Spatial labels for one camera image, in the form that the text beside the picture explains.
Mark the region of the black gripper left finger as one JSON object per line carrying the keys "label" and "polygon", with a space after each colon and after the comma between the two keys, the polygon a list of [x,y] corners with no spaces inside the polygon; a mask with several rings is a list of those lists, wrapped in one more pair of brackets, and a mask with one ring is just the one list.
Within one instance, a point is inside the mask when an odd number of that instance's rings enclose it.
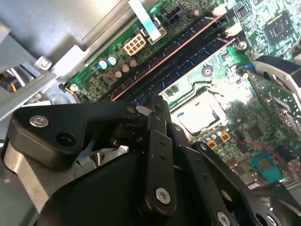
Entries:
{"label": "black gripper left finger", "polygon": [[9,124],[9,169],[38,213],[59,188],[124,154],[143,156],[145,217],[171,217],[177,207],[170,112],[161,97],[46,105],[16,110]]}

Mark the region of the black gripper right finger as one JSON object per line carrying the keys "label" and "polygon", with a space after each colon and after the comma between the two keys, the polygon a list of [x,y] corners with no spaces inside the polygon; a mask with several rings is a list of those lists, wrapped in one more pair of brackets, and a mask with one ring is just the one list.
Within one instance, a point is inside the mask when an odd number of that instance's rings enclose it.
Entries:
{"label": "black gripper right finger", "polygon": [[299,226],[301,206],[280,182],[249,189],[204,142],[190,145],[169,123],[180,166],[189,175],[195,211],[213,226]]}

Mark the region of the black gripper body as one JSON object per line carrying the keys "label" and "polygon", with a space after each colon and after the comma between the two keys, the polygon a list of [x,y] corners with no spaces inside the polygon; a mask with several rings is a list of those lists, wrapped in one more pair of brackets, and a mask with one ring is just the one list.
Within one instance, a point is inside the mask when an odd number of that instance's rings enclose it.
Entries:
{"label": "black gripper body", "polygon": [[40,212],[39,226],[209,226],[204,205],[193,198],[188,174],[174,169],[175,214],[166,220],[140,214],[143,156],[124,154],[59,188]]}

